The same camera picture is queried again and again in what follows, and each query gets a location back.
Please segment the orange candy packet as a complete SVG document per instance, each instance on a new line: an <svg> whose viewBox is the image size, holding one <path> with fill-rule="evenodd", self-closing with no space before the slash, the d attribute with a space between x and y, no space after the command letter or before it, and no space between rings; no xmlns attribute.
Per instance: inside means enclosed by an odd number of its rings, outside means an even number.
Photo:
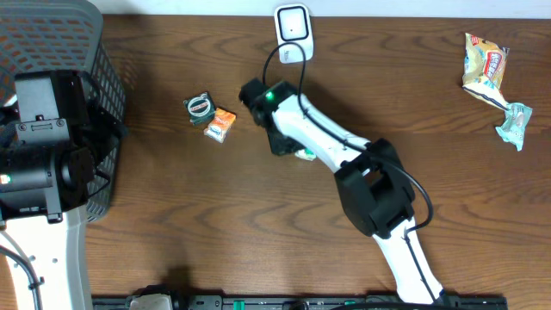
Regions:
<svg viewBox="0 0 551 310"><path fill-rule="evenodd" d="M223 143L237 116L222 108L217 108L213 120L207 125L204 134L213 140Z"/></svg>

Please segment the black round-logo snack packet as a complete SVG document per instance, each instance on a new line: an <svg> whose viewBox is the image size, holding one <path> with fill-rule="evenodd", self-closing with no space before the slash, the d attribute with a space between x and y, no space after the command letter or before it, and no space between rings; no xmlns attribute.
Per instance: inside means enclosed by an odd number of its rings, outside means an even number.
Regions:
<svg viewBox="0 0 551 310"><path fill-rule="evenodd" d="M184 100L183 104L194 126L210 122L214 118L216 107L207 91Z"/></svg>

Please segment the teal candy packet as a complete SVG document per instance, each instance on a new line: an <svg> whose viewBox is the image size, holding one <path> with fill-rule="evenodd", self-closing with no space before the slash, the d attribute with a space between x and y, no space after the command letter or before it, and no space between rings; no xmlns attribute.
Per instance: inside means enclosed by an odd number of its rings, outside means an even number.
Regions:
<svg viewBox="0 0 551 310"><path fill-rule="evenodd" d="M296 151L294 155L295 157L306 161L313 161L317 158L317 156L307 148Z"/></svg>

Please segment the large yellow snack bag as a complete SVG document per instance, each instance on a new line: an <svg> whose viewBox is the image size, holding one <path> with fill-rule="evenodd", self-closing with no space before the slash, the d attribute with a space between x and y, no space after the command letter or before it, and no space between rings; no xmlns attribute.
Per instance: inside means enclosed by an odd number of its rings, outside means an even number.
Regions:
<svg viewBox="0 0 551 310"><path fill-rule="evenodd" d="M462 88L471 96L504 111L508 109L508 102L500 87L509 51L509 47L465 33Z"/></svg>

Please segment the light green snack packet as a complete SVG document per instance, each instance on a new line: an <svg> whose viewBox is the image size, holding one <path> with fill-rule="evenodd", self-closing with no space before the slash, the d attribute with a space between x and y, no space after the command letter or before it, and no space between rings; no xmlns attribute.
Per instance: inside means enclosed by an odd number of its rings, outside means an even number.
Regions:
<svg viewBox="0 0 551 310"><path fill-rule="evenodd" d="M517 151L523 149L525 130L532 115L532 108L520 102L510 102L505 111L505 121L495 127L498 136L504 141L513 144Z"/></svg>

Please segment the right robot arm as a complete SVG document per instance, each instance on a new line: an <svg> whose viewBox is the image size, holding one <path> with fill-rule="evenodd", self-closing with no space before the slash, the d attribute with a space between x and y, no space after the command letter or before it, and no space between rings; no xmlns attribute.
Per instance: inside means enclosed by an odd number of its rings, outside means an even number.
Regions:
<svg viewBox="0 0 551 310"><path fill-rule="evenodd" d="M254 78L243 85L239 100L268 136L276 156L309 150L332 172L344 214L380 247L407 303L435 304L443 286L433 275L417 231L415 195L430 198L406 172L393 145L372 142L340 127L316 109L288 82L272 87Z"/></svg>

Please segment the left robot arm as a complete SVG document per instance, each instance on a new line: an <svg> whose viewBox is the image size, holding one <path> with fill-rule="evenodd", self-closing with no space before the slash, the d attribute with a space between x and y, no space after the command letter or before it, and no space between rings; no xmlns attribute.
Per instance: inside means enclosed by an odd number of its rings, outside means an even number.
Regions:
<svg viewBox="0 0 551 310"><path fill-rule="evenodd" d="M1 252L20 309L91 309L89 206L109 194L126 128L86 71L15 76L15 136L1 144Z"/></svg>

